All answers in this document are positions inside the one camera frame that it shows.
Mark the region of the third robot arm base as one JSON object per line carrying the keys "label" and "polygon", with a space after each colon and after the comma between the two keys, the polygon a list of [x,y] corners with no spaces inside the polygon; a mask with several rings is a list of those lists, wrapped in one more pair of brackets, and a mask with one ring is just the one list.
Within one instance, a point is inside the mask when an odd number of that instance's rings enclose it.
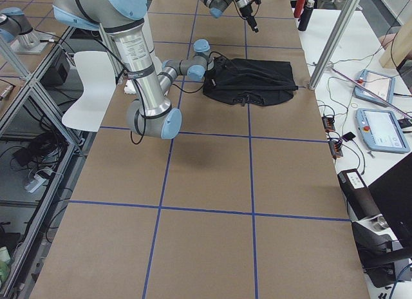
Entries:
{"label": "third robot arm base", "polygon": [[7,43],[11,43],[19,35],[26,35],[32,31],[32,25],[20,8],[8,7],[1,10],[1,37]]}

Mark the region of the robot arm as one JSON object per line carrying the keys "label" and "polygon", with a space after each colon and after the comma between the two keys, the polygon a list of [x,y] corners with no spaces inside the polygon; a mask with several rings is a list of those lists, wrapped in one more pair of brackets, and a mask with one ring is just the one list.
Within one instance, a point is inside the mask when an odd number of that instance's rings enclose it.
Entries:
{"label": "robot arm", "polygon": [[253,4],[260,6],[261,0],[199,0],[209,9],[211,16],[219,18],[224,11],[233,4],[239,17],[246,21],[251,30],[255,33],[259,32],[258,24],[253,11]]}
{"label": "robot arm", "polygon": [[86,30],[102,28],[111,36],[138,99],[127,111],[132,132],[141,136],[173,139],[180,131],[182,113],[165,96],[177,77],[202,80],[214,67],[207,40],[198,39],[191,59],[164,63],[157,73],[144,33],[147,0],[53,0],[55,18]]}

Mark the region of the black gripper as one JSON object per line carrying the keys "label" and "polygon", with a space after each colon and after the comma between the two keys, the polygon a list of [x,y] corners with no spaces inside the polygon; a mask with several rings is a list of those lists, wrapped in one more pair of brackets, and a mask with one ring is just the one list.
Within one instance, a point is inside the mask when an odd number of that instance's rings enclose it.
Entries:
{"label": "black gripper", "polygon": [[223,56],[213,59],[213,67],[207,72],[207,80],[221,82],[227,78],[227,59]]}
{"label": "black gripper", "polygon": [[239,9],[240,14],[244,20],[247,20],[248,25],[251,27],[253,32],[259,32],[256,20],[253,15],[252,3],[248,3],[247,5],[241,7]]}

